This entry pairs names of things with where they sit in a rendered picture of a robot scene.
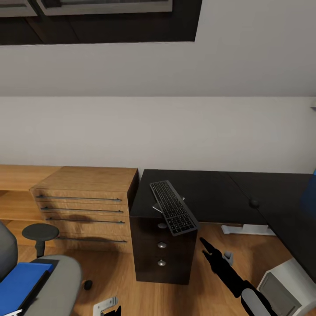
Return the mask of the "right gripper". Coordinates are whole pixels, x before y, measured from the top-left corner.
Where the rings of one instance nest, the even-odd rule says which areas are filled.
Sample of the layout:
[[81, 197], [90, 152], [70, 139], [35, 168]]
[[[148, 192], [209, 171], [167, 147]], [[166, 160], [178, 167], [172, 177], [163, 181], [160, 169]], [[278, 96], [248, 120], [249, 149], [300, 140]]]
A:
[[218, 249], [214, 248], [204, 238], [201, 237], [200, 240], [208, 250], [207, 252], [203, 250], [203, 254], [205, 255], [209, 264], [211, 265], [211, 269], [214, 273], [216, 273], [219, 276], [222, 282], [226, 285], [227, 279], [236, 272], [225, 261], [225, 259], [222, 257], [221, 252]]

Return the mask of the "keyboard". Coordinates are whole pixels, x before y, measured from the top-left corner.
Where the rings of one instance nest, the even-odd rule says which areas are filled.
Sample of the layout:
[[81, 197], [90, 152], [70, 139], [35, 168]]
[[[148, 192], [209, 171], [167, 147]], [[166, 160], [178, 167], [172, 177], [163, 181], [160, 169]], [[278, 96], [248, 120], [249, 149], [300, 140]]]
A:
[[150, 187], [173, 236], [202, 229], [182, 197], [168, 180], [151, 183]]

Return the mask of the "notebook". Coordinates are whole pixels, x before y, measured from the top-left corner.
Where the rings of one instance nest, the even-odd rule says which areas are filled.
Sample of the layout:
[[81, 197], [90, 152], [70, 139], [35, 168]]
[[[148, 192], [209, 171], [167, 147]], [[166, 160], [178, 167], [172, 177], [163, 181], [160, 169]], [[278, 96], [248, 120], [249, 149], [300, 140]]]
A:
[[162, 213], [162, 211], [161, 211], [161, 209], [160, 209], [158, 203], [156, 203], [156, 204], [153, 206], [153, 208]]

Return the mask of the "swivel chair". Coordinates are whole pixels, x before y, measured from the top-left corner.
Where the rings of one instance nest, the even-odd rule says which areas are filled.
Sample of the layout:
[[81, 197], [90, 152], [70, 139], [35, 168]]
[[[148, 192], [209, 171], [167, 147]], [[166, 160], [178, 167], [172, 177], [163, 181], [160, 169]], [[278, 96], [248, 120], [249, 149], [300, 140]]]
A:
[[[93, 281], [82, 280], [80, 263], [61, 254], [44, 256], [45, 241], [59, 235], [47, 223], [35, 223], [22, 230], [24, 238], [36, 241], [36, 259], [30, 263], [52, 264], [54, 269], [32, 298], [21, 316], [71, 316], [80, 288], [90, 290]], [[0, 283], [18, 265], [18, 244], [14, 234], [0, 220]]]

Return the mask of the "mouse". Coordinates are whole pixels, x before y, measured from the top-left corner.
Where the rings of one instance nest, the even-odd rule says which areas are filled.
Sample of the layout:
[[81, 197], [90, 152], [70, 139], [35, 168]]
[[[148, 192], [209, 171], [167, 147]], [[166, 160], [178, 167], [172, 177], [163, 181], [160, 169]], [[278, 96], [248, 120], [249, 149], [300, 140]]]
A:
[[250, 204], [254, 207], [258, 207], [260, 205], [259, 199], [251, 197]]

